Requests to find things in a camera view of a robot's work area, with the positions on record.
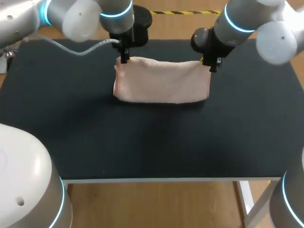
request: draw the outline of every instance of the screw hole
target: screw hole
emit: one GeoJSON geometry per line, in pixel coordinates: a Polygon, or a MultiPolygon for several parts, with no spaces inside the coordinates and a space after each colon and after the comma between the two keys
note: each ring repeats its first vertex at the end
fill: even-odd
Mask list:
{"type": "Polygon", "coordinates": [[[17,197],[16,202],[17,202],[18,206],[24,205],[24,199],[21,196],[17,197]]]}

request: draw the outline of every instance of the cable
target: cable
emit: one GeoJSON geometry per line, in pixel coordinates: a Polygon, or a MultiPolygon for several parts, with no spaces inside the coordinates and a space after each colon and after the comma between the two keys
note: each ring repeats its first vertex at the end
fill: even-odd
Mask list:
{"type": "Polygon", "coordinates": [[[36,33],[34,33],[33,36],[38,37],[40,39],[43,39],[43,40],[45,40],[45,41],[47,41],[47,42],[49,42],[51,44],[54,44],[57,47],[61,48],[62,50],[66,51],[66,52],[68,52],[70,54],[76,55],[76,56],[85,56],[85,55],[89,54],[90,52],[94,51],[96,48],[98,48],[98,47],[100,47],[100,46],[102,46],[104,44],[107,44],[107,43],[116,43],[116,44],[119,44],[119,40],[117,40],[117,39],[106,39],[106,40],[103,40],[103,41],[95,44],[94,46],[90,47],[86,51],[76,52],[76,51],[68,49],[67,47],[63,46],[62,44],[59,44],[58,42],[56,42],[56,41],[54,41],[54,40],[52,40],[50,38],[47,38],[45,36],[42,36],[42,35],[39,35],[39,34],[36,34],[36,33]]]}

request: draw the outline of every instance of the table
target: table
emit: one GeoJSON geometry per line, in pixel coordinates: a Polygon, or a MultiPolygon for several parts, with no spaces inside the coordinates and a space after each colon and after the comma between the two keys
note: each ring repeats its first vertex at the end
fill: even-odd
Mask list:
{"type": "MultiPolygon", "coordinates": [[[[200,59],[187,40],[151,40],[131,55],[200,59]]],[[[79,58],[24,43],[0,90],[0,122],[38,137],[66,183],[277,180],[302,151],[302,87],[290,64],[263,62],[253,40],[224,60],[197,104],[116,100],[116,56],[110,46],[79,58]]]]}

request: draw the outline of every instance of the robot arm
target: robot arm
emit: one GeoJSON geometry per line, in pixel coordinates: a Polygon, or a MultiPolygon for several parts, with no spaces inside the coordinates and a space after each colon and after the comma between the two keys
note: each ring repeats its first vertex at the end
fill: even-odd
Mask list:
{"type": "Polygon", "coordinates": [[[148,41],[150,19],[148,24],[137,23],[133,28],[132,0],[5,0],[0,4],[0,48],[44,26],[54,26],[68,39],[83,42],[96,33],[101,22],[110,37],[120,41],[114,48],[121,52],[122,62],[126,63],[128,48],[148,41]],[[134,39],[134,32],[140,39],[134,39]]]}
{"type": "Polygon", "coordinates": [[[203,54],[203,64],[215,72],[219,59],[257,30],[261,57],[282,64],[304,49],[303,16],[303,9],[294,11],[285,0],[231,0],[214,27],[195,31],[191,45],[203,54]]]}

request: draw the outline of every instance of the folded towel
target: folded towel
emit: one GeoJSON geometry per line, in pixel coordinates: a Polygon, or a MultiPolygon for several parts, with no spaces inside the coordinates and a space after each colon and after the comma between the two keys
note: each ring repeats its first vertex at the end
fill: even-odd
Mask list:
{"type": "Polygon", "coordinates": [[[135,103],[191,103],[209,96],[210,72],[199,61],[160,62],[131,57],[116,62],[114,96],[135,103]]]}

